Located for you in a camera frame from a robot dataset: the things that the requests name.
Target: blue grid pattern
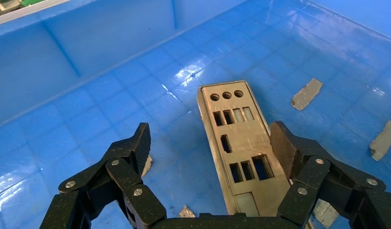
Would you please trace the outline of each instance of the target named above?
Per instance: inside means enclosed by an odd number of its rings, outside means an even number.
[[[139,122],[150,124],[154,159],[144,182],[168,217],[183,205],[226,214],[196,93],[242,79],[268,123],[318,140],[391,192],[391,148],[380,162],[368,148],[391,120],[391,41],[315,4],[269,2],[248,0],[1,126],[0,229],[38,228],[58,184]],[[312,77],[321,92],[297,111],[291,99]],[[338,219],[332,228],[346,226]],[[93,221],[105,227],[128,227],[114,203]]]

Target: metal bolt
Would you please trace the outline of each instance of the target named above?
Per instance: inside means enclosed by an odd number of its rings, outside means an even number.
[[[298,188],[298,193],[302,195],[308,194],[308,191],[304,189],[303,187]]]
[[[116,166],[116,165],[119,164],[119,160],[112,161],[111,164],[112,164],[113,166]]]
[[[318,164],[323,164],[324,161],[323,161],[322,159],[316,159],[316,163],[318,163]]]
[[[370,185],[378,185],[378,182],[374,179],[371,179],[371,178],[368,178],[367,179],[367,182],[370,184]]]
[[[72,180],[72,181],[69,181],[66,183],[66,187],[73,187],[75,184],[76,184],[76,182],[74,180]]]
[[[138,188],[138,189],[135,189],[135,191],[133,191],[133,195],[134,196],[140,196],[142,195],[142,189],[141,188]]]

